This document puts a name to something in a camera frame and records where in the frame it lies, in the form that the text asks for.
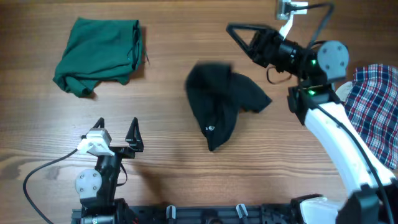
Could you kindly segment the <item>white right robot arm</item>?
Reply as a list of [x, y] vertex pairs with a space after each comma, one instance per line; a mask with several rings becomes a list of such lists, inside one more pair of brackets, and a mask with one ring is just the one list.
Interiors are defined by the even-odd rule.
[[302, 47], [262, 25], [230, 23], [226, 30], [254, 63], [297, 77], [288, 89], [289, 110], [325, 148], [345, 186], [343, 202], [320, 194], [292, 199], [291, 222], [396, 223], [397, 178], [361, 139], [332, 88], [345, 76], [347, 47], [335, 40]]

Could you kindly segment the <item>green cloth bag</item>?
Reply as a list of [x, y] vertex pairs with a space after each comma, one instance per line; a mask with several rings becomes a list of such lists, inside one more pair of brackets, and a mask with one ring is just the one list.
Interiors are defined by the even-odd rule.
[[53, 82], [67, 93], [86, 98], [100, 82], [127, 84], [143, 54], [140, 21], [80, 17], [70, 31]]

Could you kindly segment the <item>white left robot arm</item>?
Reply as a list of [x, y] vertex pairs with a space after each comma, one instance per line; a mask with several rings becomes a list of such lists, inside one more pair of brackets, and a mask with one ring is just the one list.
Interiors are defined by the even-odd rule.
[[93, 169], [80, 172], [75, 179], [81, 208], [72, 211], [72, 223], [139, 223], [139, 217], [123, 198], [116, 198], [119, 173], [125, 172], [123, 159], [134, 159], [144, 150], [137, 118], [133, 118], [125, 141], [127, 146], [111, 146], [111, 136], [104, 128], [104, 118], [81, 137], [77, 150], [97, 158]]

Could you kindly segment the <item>black garment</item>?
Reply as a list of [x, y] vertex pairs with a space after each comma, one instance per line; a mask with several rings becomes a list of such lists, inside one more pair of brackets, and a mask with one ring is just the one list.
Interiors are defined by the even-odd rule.
[[230, 139], [241, 110], [260, 113], [272, 102], [252, 79], [221, 62], [197, 63], [188, 74], [185, 90], [209, 151]]

